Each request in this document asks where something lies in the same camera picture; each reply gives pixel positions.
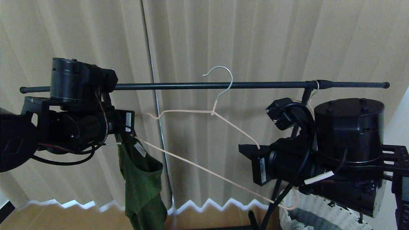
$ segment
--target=garment label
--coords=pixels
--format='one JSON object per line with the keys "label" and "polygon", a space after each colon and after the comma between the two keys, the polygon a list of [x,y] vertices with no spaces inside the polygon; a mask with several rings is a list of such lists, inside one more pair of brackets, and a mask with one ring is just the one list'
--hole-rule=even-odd
{"label": "garment label", "polygon": [[261,170],[261,182],[264,183],[267,180],[267,178],[265,176],[264,158],[260,159],[260,170]]}
{"label": "garment label", "polygon": [[139,143],[137,142],[134,147],[138,150],[138,152],[143,156],[146,157],[146,150],[145,148]]}
{"label": "garment label", "polygon": [[[127,126],[131,126],[131,119],[132,119],[132,114],[131,113],[126,113],[126,121],[125,121],[125,124],[127,125]],[[125,128],[125,131],[126,132],[130,132],[130,128],[128,128],[128,127],[126,127]]]}

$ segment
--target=woven basket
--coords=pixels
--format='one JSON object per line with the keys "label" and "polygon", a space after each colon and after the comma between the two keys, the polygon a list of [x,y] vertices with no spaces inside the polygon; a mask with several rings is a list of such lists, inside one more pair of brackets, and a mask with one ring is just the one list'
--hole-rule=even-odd
{"label": "woven basket", "polygon": [[[314,227],[314,230],[373,230],[371,226],[363,221],[358,223],[358,217],[340,206],[329,206],[329,200],[320,196],[304,195],[299,191],[299,204],[295,210],[280,208],[280,226],[282,230],[289,230],[292,219]],[[290,193],[281,202],[282,205],[290,207],[294,204],[294,192]]]}

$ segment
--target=wooden floor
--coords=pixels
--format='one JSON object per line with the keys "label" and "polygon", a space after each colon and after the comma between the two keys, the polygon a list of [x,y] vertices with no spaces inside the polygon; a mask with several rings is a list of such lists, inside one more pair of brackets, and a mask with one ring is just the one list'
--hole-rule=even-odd
{"label": "wooden floor", "polygon": [[[233,203],[228,203],[220,210],[212,203],[206,203],[202,210],[195,205],[188,205],[181,213],[170,212],[165,229],[198,229],[249,225],[248,210],[253,210],[259,223],[265,210],[251,204],[245,210]],[[268,229],[277,229],[278,212],[270,218]],[[74,204],[67,207],[56,201],[29,202],[15,209],[0,224],[0,230],[77,230],[77,229],[123,229],[131,230],[132,226],[124,214],[124,209],[117,204],[108,204],[102,208],[94,205],[85,207]]]}

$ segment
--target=pink clothes hanger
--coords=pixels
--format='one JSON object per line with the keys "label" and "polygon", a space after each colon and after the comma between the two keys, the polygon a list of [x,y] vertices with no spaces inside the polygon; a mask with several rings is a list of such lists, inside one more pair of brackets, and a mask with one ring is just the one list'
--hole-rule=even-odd
{"label": "pink clothes hanger", "polygon": [[[260,145],[258,144],[258,142],[257,142],[254,138],[252,138],[252,137],[251,137],[250,135],[248,135],[245,131],[241,130],[240,128],[238,128],[237,126],[235,126],[234,124],[232,124],[231,122],[229,122],[227,119],[225,119],[224,117],[222,117],[220,114],[218,114],[218,113],[215,111],[216,105],[217,105],[217,101],[218,101],[219,97],[220,97],[223,93],[227,92],[227,91],[231,88],[231,85],[233,84],[233,75],[232,75],[231,71],[230,71],[227,67],[224,67],[224,66],[220,66],[220,65],[219,65],[219,66],[215,66],[215,67],[213,67],[211,70],[209,70],[209,72],[208,72],[207,74],[204,74],[203,76],[205,77],[205,76],[209,75],[210,72],[213,71],[213,70],[216,69],[216,68],[224,68],[225,70],[227,70],[227,71],[229,72],[229,74],[230,74],[231,81],[230,81],[229,87],[228,87],[226,90],[224,90],[223,92],[221,92],[221,93],[217,96],[216,101],[214,102],[214,105],[213,105],[213,109],[212,109],[212,110],[165,110],[165,111],[163,111],[158,117],[155,117],[154,115],[152,115],[152,114],[150,114],[150,113],[144,113],[143,115],[149,115],[149,116],[151,116],[153,119],[158,120],[158,119],[161,118],[161,116],[162,116],[164,113],[169,113],[169,112],[210,113],[210,115],[212,115],[212,116],[213,116],[213,115],[216,115],[218,118],[222,119],[222,120],[225,121],[227,124],[233,126],[235,129],[239,130],[241,133],[243,133],[245,136],[247,136],[250,140],[252,140],[252,141],[256,144],[256,146],[257,146],[258,149],[260,149]],[[187,162],[187,163],[189,163],[189,164],[191,164],[191,165],[193,165],[193,166],[196,166],[196,167],[198,167],[198,168],[200,168],[200,169],[202,169],[202,170],[204,170],[204,171],[206,171],[206,172],[208,172],[208,173],[210,173],[210,174],[212,174],[212,175],[215,175],[215,176],[217,176],[217,177],[219,177],[219,178],[221,178],[221,179],[223,179],[223,180],[225,180],[225,181],[227,181],[227,182],[229,182],[229,183],[231,183],[231,184],[233,184],[233,185],[235,185],[235,186],[237,186],[237,187],[239,187],[239,188],[241,188],[241,189],[244,189],[245,191],[247,191],[247,192],[249,192],[249,193],[251,193],[251,194],[253,194],[253,195],[256,195],[256,196],[258,196],[258,197],[260,197],[260,198],[262,198],[262,199],[264,199],[264,200],[266,200],[266,201],[268,201],[268,202],[270,202],[270,203],[274,203],[273,200],[268,199],[268,198],[266,198],[266,197],[264,197],[264,196],[262,196],[262,195],[260,195],[260,194],[258,194],[258,193],[255,193],[255,192],[253,192],[253,191],[251,191],[251,190],[249,190],[249,189],[247,189],[247,188],[245,188],[245,187],[243,187],[243,186],[241,186],[241,185],[239,185],[239,184],[237,184],[237,183],[235,183],[235,182],[233,182],[233,181],[231,181],[231,180],[229,180],[229,179],[227,179],[227,178],[225,178],[225,177],[223,177],[223,176],[220,176],[219,174],[217,174],[217,173],[215,173],[215,172],[213,172],[213,171],[210,171],[210,170],[208,170],[208,169],[206,169],[206,168],[204,168],[204,167],[202,167],[202,166],[200,166],[200,165],[198,165],[198,164],[196,164],[196,163],[193,163],[193,162],[191,162],[191,161],[189,161],[189,160],[186,160],[186,159],[184,159],[184,158],[182,158],[182,157],[180,157],[180,156],[177,156],[177,155],[175,155],[175,154],[173,154],[173,153],[171,153],[171,152],[168,152],[168,151],[166,151],[166,150],[163,150],[163,149],[161,149],[161,148],[159,148],[159,147],[157,147],[157,146],[155,146],[155,145],[153,145],[153,144],[151,144],[151,143],[149,143],[149,142],[147,142],[147,141],[145,141],[145,140],[142,140],[142,139],[140,139],[140,138],[138,138],[138,140],[141,141],[141,142],[143,142],[143,143],[145,143],[145,144],[147,144],[147,145],[149,145],[149,146],[151,146],[151,147],[153,147],[153,148],[155,148],[155,149],[157,149],[157,150],[159,150],[159,151],[162,151],[162,152],[164,152],[164,153],[166,153],[166,154],[168,154],[168,155],[171,155],[171,156],[173,156],[173,157],[175,157],[175,158],[177,158],[177,159],[179,159],[179,160],[183,160],[183,161],[185,161],[185,162]],[[286,206],[283,206],[283,205],[278,205],[279,207],[282,207],[283,209],[287,209],[287,210],[294,210],[294,209],[297,207],[299,196],[298,196],[298,193],[297,193],[297,191],[295,190],[294,187],[292,188],[292,190],[293,190],[294,196],[295,196],[294,205],[293,205],[292,207],[286,207]]]}

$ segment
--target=clothing rack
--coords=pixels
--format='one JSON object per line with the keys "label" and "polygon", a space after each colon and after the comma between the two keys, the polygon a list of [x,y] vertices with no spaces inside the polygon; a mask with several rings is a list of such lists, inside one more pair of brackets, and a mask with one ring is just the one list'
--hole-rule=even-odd
{"label": "clothing rack", "polygon": [[[126,83],[117,84],[115,90],[187,90],[187,89],[226,89],[230,82],[194,82],[194,83]],[[233,82],[231,89],[273,89],[273,88],[304,88],[301,103],[307,105],[311,92],[314,89],[328,88],[389,88],[389,82],[335,82],[327,80],[314,81],[287,81],[287,82]],[[21,93],[49,92],[49,86],[21,87]],[[291,137],[298,133],[298,126],[294,126]],[[275,200],[279,193],[281,180],[277,179],[273,189],[271,200]],[[268,220],[273,213],[272,204],[269,204],[267,213],[259,227],[254,213],[249,211],[248,216],[251,225],[225,228],[207,228],[201,230],[265,230]]]}

